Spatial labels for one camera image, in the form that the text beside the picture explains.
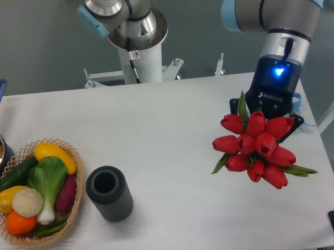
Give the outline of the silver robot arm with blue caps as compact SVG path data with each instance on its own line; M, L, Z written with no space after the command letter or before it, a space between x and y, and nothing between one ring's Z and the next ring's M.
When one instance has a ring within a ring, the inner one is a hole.
M293 96L315 33L324 0L224 0L223 25L230 31L267 33L250 89L250 112L261 109L267 119L288 115L294 126L283 142L304 122L295 115Z

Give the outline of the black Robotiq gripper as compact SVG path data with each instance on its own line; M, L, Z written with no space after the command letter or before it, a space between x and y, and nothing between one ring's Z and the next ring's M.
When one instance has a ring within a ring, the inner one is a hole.
M254 113L260 108L267 119L286 115L292 111L292 99L301 70L301 65L290 61L268 57L260 58L251 87L245 94L246 100L240 98L230 100L231 114L249 115L249 111ZM294 124L283 137L278 139L279 143L284 142L304 123L304 118L294 111L290 113L290 118Z

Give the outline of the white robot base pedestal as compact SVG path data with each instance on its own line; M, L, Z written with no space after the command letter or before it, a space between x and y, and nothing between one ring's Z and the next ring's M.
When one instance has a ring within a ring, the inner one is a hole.
M84 0L77 14L99 38L109 38L118 50L126 84L172 81L184 61L174 58L165 66L162 43L168 23L151 0Z

